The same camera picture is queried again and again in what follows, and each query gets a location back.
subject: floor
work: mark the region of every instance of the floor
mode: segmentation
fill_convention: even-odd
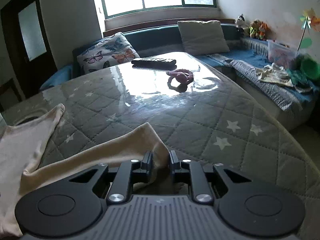
[[[305,124],[300,125],[290,133],[320,169],[320,134]]]

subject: green bowl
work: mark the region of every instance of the green bowl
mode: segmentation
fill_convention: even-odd
[[[310,58],[302,60],[300,70],[308,79],[318,80],[320,78],[320,66]]]

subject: white pillow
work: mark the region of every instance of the white pillow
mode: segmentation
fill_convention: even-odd
[[[84,73],[129,62],[139,57],[122,33],[116,33],[82,52],[77,60]]]
[[[179,21],[178,27],[185,52],[191,55],[230,51],[219,21]]]

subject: butterfly pillow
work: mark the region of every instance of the butterfly pillow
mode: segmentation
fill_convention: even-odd
[[[82,52],[77,60],[84,73],[129,62],[139,57],[122,33],[116,33]]]

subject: pink hair tie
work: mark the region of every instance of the pink hair tie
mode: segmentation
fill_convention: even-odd
[[[193,73],[187,69],[176,69],[173,71],[167,71],[166,73],[171,77],[169,78],[170,82],[173,78],[176,78],[179,83],[186,85],[193,81]]]

